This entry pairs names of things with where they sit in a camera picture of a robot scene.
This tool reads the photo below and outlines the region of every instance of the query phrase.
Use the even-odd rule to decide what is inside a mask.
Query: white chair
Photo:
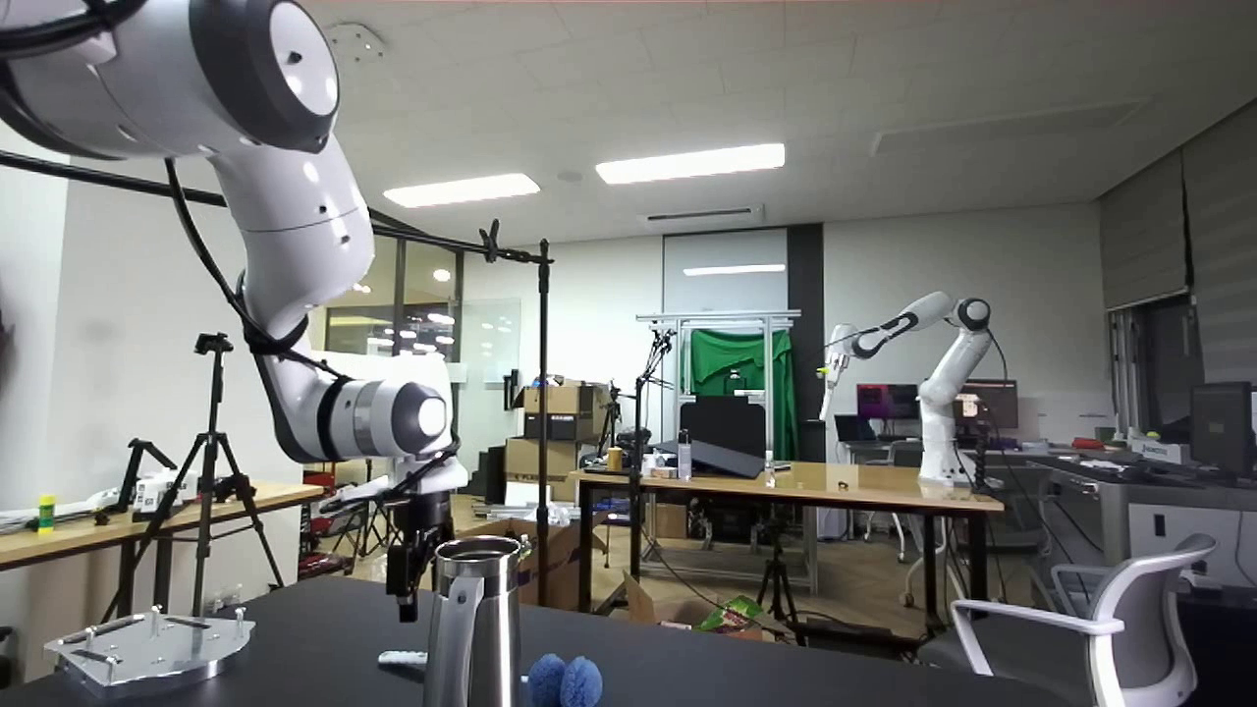
[[[1190,660],[1190,650],[1184,642],[1179,623],[1179,582],[1184,572],[1204,561],[1213,551],[1213,544],[1190,540],[1190,546],[1179,546],[1169,554],[1150,554],[1150,557],[1132,557],[1117,567],[1101,585],[1097,602],[1086,606],[1086,613],[1046,613],[1046,609],[1027,609],[1027,606],[1001,606],[1001,602],[955,602],[950,619],[955,637],[978,674],[993,674],[978,634],[973,617],[1005,617],[1005,619],[1028,619],[1046,627],[1066,627],[1086,637],[1086,669],[1088,681],[1086,688],[1091,691],[1097,702],[1103,707],[1167,707],[1184,702],[1198,688],[1198,673]],[[1150,585],[1159,602],[1159,642],[1169,655],[1169,669],[1156,684],[1118,684],[1118,663],[1117,663],[1117,637],[1129,634],[1129,619],[1118,617],[1118,606],[1137,597],[1137,585]]]

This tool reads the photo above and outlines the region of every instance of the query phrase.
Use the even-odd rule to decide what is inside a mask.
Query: blue ball
[[[595,660],[574,655],[561,673],[561,707],[597,707],[601,698],[601,673]]]
[[[531,669],[525,674],[525,702],[531,707],[561,707],[561,673],[567,673],[567,660],[546,654],[540,655],[540,663]]]

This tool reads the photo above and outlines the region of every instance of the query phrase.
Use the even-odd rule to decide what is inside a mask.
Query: ceiling
[[[1252,0],[308,0],[364,199],[502,244],[1091,199],[1257,96]],[[362,58],[354,28],[383,34]],[[761,177],[604,190],[610,159],[782,138]],[[383,190],[523,168],[544,198]]]

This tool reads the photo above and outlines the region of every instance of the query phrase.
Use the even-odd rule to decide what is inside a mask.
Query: camera tripod
[[[267,530],[263,530],[263,519],[261,519],[261,507],[254,507],[254,487],[253,481],[239,473],[236,464],[236,451],[233,451],[233,440],[227,431],[221,431],[221,401],[223,401],[223,354],[233,354],[233,343],[227,335],[199,335],[195,338],[195,354],[211,354],[211,392],[207,392],[207,430],[191,440],[178,481],[163,491],[163,504],[142,534],[142,546],[136,554],[130,557],[125,572],[134,572],[144,557],[144,551],[163,540],[163,525],[169,524],[174,516],[174,504],[189,481],[189,468],[195,464],[199,455],[199,481],[195,481],[195,578],[191,578],[191,617],[206,613],[199,597],[206,597],[206,561],[207,561],[207,551],[211,551],[211,504],[223,504],[223,500],[239,500],[244,504],[244,516],[253,524],[253,530],[261,534],[261,546],[267,554],[267,567],[273,567],[273,591],[283,591],[283,572],[278,572],[278,561],[273,554],[273,544],[267,544]]]

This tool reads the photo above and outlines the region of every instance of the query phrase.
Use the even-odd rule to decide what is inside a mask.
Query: office chair
[[[989,663],[982,642],[998,643],[1001,623],[1066,627],[1074,637],[1086,637],[1086,691],[1097,702],[1103,702],[1103,707],[1187,702],[1190,691],[1198,688],[1198,673],[1194,673],[1184,623],[1179,623],[1179,582],[1209,551],[1213,551],[1209,540],[1187,540],[1169,554],[1129,557],[1122,567],[1103,572],[1103,582],[1097,582],[1097,597],[1082,606],[1086,613],[1049,613],[1049,609],[1027,609],[1027,606],[1001,606],[1001,602],[955,602],[950,606],[955,637],[963,643],[972,673],[993,674],[993,663]],[[1118,634],[1138,637],[1138,642],[1159,637],[1169,655],[1169,669],[1150,684],[1137,684],[1137,681],[1122,684],[1118,663],[1117,663],[1117,637]]]

